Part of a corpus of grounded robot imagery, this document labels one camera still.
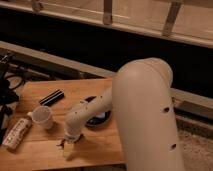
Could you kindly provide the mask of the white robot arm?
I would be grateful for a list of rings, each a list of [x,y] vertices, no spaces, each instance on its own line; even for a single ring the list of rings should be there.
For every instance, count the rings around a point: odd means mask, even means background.
[[[64,138],[78,141],[92,117],[114,112],[128,171],[185,171],[171,97],[172,69],[159,58],[133,60],[112,86],[65,117]]]

